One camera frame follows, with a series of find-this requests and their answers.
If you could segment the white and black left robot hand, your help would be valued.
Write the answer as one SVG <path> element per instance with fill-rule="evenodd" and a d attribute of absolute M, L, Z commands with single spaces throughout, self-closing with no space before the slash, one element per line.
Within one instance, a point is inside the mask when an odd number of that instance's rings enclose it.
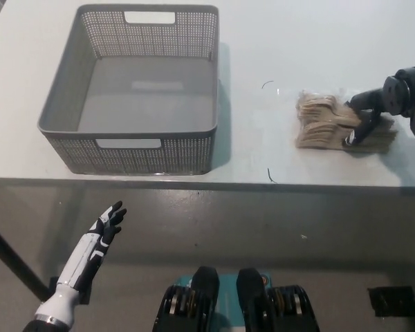
<path fill-rule="evenodd" d="M 127 210 L 122 201 L 106 209 L 82 235 L 60 274 L 53 295 L 43 302 L 24 331 L 70 331 L 75 307 L 90 289 Z"/>

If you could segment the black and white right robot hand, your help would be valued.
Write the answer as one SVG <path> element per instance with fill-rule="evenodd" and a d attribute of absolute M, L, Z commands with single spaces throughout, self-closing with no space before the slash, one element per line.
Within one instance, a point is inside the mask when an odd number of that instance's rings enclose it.
<path fill-rule="evenodd" d="M 346 146 L 359 145 L 381 123 L 382 113 L 395 116 L 407 109 L 411 97 L 408 78 L 408 72 L 400 69 L 395 75 L 387 77 L 382 88 L 356 94 L 345 103 L 356 113 L 371 111 L 369 117 L 343 140 Z"/>

